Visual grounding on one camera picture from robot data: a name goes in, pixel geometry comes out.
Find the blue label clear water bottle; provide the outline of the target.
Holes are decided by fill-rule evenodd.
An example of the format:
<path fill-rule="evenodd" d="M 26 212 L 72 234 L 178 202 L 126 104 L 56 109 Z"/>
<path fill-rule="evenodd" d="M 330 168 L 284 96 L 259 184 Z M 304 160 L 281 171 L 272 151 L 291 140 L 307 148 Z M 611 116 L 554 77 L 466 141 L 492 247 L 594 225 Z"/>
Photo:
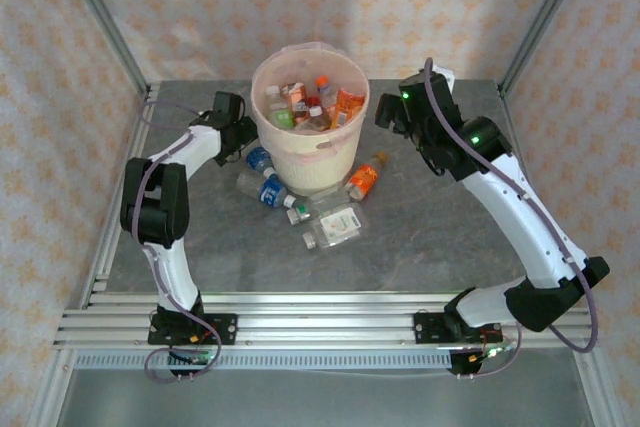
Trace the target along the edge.
<path fill-rule="evenodd" d="M 245 157 L 245 161 L 252 170 L 259 173 L 273 168 L 271 155 L 261 146 L 250 150 Z"/>

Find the light green plastic bottle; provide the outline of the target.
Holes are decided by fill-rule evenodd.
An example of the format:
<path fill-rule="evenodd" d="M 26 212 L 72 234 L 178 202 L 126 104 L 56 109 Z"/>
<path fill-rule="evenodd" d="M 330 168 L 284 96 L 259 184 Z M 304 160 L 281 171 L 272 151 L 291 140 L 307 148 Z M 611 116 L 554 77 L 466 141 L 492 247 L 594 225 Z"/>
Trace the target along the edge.
<path fill-rule="evenodd" d="M 292 130 L 295 126 L 292 112 L 288 108 L 276 109 L 269 113 L 271 123 L 281 130 Z"/>

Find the yellow juice bottle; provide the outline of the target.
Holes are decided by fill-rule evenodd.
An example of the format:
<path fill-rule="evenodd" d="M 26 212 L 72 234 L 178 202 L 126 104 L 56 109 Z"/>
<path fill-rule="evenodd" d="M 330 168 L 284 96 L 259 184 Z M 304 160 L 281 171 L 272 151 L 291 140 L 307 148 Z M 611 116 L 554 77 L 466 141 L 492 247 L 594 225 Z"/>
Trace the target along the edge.
<path fill-rule="evenodd" d="M 349 123 L 360 112 L 365 99 L 365 96 L 340 89 L 337 93 L 332 127 L 337 129 Z"/>

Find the blue label bottle white cap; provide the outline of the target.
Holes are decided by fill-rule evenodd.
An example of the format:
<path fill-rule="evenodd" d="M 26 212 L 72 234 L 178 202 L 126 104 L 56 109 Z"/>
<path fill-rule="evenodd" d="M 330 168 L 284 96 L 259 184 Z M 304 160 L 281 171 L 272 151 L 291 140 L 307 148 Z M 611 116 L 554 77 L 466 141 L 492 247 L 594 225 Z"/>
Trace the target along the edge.
<path fill-rule="evenodd" d="M 252 170 L 240 173 L 236 187 L 246 196 L 273 208 L 292 208 L 297 202 L 297 198 L 276 177 L 265 178 Z"/>

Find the copper label plastic bottle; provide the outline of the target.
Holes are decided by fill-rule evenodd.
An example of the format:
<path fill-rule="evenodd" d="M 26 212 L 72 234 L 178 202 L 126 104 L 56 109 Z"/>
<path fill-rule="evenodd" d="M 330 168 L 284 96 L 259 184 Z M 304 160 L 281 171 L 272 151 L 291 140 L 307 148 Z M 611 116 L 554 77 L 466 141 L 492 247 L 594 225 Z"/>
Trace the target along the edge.
<path fill-rule="evenodd" d="M 291 110 L 294 125 L 297 126 L 306 121 L 309 116 L 306 87 L 302 82 L 285 84 L 282 95 Z"/>

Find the orange NFC juice bottle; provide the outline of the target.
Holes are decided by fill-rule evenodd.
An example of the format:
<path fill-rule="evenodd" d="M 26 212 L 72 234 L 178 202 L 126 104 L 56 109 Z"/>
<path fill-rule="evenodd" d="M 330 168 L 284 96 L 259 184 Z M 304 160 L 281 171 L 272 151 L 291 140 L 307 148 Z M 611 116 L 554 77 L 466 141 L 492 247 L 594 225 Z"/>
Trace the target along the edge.
<path fill-rule="evenodd" d="M 378 151 L 360 165 L 345 184 L 348 195 L 356 201 L 363 200 L 376 184 L 388 161 L 388 154 Z"/>

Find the small orange label bottle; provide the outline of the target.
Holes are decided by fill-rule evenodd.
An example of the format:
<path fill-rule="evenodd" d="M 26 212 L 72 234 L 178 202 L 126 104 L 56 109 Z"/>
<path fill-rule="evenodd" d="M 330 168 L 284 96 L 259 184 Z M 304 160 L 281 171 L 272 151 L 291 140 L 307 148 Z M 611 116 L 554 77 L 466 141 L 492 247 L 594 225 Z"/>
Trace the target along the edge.
<path fill-rule="evenodd" d="M 336 91 L 330 79 L 326 75 L 319 76 L 315 79 L 318 97 L 325 106 L 333 105 L 336 100 Z"/>

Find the small green label bottle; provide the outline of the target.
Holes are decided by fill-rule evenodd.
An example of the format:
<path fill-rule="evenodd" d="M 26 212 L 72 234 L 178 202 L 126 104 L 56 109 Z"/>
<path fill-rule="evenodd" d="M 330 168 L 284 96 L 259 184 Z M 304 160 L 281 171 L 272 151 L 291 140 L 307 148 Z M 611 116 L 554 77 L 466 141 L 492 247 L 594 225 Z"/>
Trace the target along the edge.
<path fill-rule="evenodd" d="M 308 221 L 311 218 L 311 211 L 307 203 L 299 203 L 289 208 L 286 215 L 291 225 L 297 225 Z"/>

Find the clear plastic box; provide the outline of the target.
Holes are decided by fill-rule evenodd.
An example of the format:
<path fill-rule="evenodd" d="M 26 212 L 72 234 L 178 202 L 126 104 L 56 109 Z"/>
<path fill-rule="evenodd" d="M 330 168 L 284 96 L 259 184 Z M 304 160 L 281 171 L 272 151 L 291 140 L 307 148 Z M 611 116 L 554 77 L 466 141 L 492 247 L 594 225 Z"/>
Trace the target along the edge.
<path fill-rule="evenodd" d="M 349 203 L 350 200 L 349 193 L 341 185 L 317 192 L 308 198 L 310 209 L 317 214 L 340 207 Z"/>

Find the clear container white green label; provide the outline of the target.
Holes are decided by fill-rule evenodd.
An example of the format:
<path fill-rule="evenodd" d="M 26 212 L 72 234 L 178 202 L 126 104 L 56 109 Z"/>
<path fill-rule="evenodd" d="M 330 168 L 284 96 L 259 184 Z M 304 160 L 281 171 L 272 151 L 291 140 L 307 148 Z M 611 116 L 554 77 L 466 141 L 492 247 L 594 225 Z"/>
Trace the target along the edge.
<path fill-rule="evenodd" d="M 331 248 L 361 237 L 368 224 L 362 208 L 356 203 L 347 203 L 320 215 L 310 224 L 317 246 Z"/>

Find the white plastic bin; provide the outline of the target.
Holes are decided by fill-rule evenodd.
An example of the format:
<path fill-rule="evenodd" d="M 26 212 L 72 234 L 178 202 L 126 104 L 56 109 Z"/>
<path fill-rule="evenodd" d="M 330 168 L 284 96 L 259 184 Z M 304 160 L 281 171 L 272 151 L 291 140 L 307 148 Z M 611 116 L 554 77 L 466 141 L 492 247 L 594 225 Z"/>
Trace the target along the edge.
<path fill-rule="evenodd" d="M 369 101 L 370 99 L 365 99 L 364 105 L 368 106 Z M 304 165 L 271 157 L 280 180 L 292 191 L 309 195 L 339 184 L 347 178 L 354 164 L 358 144 L 346 148 L 335 157 Z"/>

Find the small circuit board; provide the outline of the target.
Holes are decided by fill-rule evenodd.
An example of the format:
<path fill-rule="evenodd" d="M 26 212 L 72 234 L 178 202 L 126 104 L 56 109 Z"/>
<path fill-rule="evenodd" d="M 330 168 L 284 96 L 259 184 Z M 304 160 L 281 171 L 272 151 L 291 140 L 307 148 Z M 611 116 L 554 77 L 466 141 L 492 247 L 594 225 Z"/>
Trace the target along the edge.
<path fill-rule="evenodd" d="M 184 365 L 205 366 L 210 364 L 214 360 L 214 355 L 210 352 L 196 352 L 187 354 L 186 352 L 170 351 L 169 357 L 175 362 L 179 362 Z"/>
<path fill-rule="evenodd" d="M 477 354 L 472 354 L 468 357 L 468 361 L 470 363 L 481 363 L 486 359 L 490 359 L 496 357 L 499 354 L 508 352 L 513 350 L 516 347 L 514 343 L 512 344 L 500 344 L 498 346 L 494 346 L 489 348 L 486 352 L 481 352 Z"/>

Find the aluminium frame post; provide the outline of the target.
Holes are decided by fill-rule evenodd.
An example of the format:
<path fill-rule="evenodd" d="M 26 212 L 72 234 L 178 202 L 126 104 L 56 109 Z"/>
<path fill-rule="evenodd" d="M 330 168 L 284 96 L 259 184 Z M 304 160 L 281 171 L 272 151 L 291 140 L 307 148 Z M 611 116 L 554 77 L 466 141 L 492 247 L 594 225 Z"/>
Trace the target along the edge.
<path fill-rule="evenodd" d="M 516 50 L 504 76 L 497 83 L 499 97 L 505 100 L 514 90 L 516 83 L 535 53 L 547 28 L 554 19 L 564 0 L 544 0 Z"/>
<path fill-rule="evenodd" d="M 84 0 L 84 2 L 93 14 L 107 43 L 119 59 L 135 90 L 142 99 L 146 98 L 149 92 L 149 84 L 118 28 L 105 0 Z"/>

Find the aluminium front rail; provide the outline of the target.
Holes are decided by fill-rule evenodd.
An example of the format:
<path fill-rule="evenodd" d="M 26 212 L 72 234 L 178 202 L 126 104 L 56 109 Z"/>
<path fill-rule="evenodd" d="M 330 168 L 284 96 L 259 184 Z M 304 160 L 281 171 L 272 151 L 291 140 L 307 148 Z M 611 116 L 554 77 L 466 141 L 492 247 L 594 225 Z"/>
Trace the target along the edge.
<path fill-rule="evenodd" d="M 407 349 L 413 315 L 439 312 L 448 294 L 403 292 L 205 294 L 206 311 L 235 313 L 239 349 Z M 94 293 L 68 309 L 54 337 L 58 348 L 145 349 L 156 298 Z"/>

